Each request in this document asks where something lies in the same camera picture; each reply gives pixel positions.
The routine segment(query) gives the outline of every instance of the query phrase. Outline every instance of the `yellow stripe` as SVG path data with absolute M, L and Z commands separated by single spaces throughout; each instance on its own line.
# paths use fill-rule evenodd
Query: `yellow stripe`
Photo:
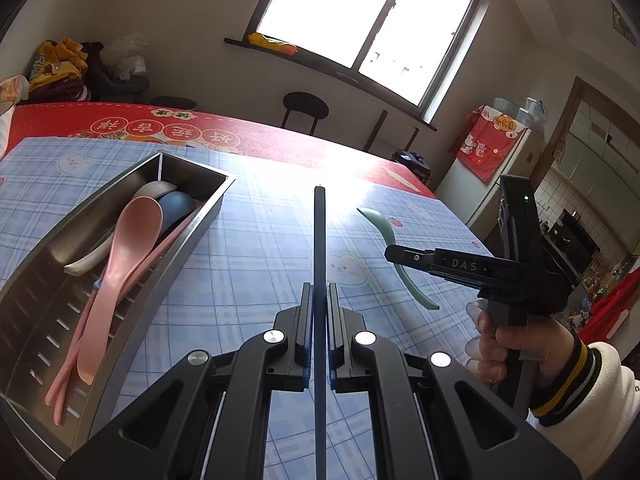
M 560 388 L 556 392 L 556 394 L 551 398 L 551 400 L 549 400 L 539 408 L 532 410 L 534 416 L 540 417 L 551 412 L 558 405 L 558 402 L 560 402 L 560 400 L 568 390 L 569 386 L 571 386 L 571 383 L 574 382 L 575 378 L 584 368 L 584 365 L 587 362 L 587 347 L 585 346 L 584 343 L 581 343 L 581 345 L 582 347 L 580 348 L 580 357 L 578 358 L 578 362 L 575 364 L 574 369 L 571 371 L 566 381 L 562 385 L 562 388 Z

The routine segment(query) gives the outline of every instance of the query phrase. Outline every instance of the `wooden door frame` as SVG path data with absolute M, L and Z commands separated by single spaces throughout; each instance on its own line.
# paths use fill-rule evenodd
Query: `wooden door frame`
M 640 124 L 612 99 L 576 76 L 574 86 L 571 88 L 571 92 L 569 92 L 569 97 L 564 105 L 564 110 L 562 110 L 558 124 L 556 124 L 556 128 L 549 142 L 546 144 L 544 152 L 540 155 L 538 163 L 531 172 L 530 179 L 534 190 L 542 183 L 546 173 L 551 168 L 556 147 L 569 133 L 569 127 L 571 127 L 571 124 L 574 122 L 580 101 L 584 101 L 589 106 L 595 108 L 615 124 L 636 146 L 640 146 Z

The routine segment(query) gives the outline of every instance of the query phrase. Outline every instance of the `striped cuff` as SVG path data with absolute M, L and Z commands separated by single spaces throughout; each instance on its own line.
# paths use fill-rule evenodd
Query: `striped cuff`
M 593 388 L 602 358 L 574 335 L 574 351 L 556 380 L 546 388 L 536 388 L 530 408 L 541 426 L 549 427 L 567 418 Z

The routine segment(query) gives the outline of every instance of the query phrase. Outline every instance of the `table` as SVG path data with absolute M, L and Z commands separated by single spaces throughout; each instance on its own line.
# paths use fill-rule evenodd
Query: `table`
M 26 105 L 15 109 L 7 152 L 25 137 L 89 137 L 208 148 L 354 176 L 436 198 L 396 162 L 290 130 L 202 112 L 118 103 Z
M 104 139 L 21 142 L 0 161 L 0 286 L 74 206 L 156 148 Z M 326 187 L 327 279 L 337 283 L 340 304 L 360 311 L 367 328 L 405 352 L 427 356 L 440 350 L 465 361 L 465 344 L 475 333 L 465 306 L 477 291 L 407 269 L 418 288 L 440 305 L 439 310 L 424 309 L 385 260 L 380 233 L 356 211 L 369 207 L 387 216 L 399 244 L 488 255 L 442 202 L 271 160 L 180 146 L 162 149 L 237 178 L 149 326 L 116 413 L 191 349 L 235 350 L 270 329 L 281 309 L 298 304 L 303 283 L 312 281 L 317 184 Z M 52 365 L 60 365 L 60 357 L 49 351 Z M 35 361 L 34 367 L 45 366 Z M 313 391 L 312 381 L 303 393 L 273 394 L 265 478 L 316 477 Z M 337 395 L 328 389 L 326 410 L 327 478 L 373 478 L 367 395 Z

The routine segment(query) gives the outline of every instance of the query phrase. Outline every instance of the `cartoon bear print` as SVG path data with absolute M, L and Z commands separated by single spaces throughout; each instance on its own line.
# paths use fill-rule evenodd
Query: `cartoon bear print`
M 58 159 L 58 169 L 61 173 L 69 176 L 78 176 L 93 164 L 94 162 L 82 152 L 63 155 Z
M 349 253 L 327 258 L 327 278 L 340 285 L 364 285 L 367 283 L 367 272 L 360 266 L 358 259 Z
M 464 145 L 460 146 L 460 151 L 468 155 L 473 151 L 473 149 L 474 149 L 474 136 L 471 134 L 468 134 L 468 136 L 466 136 Z

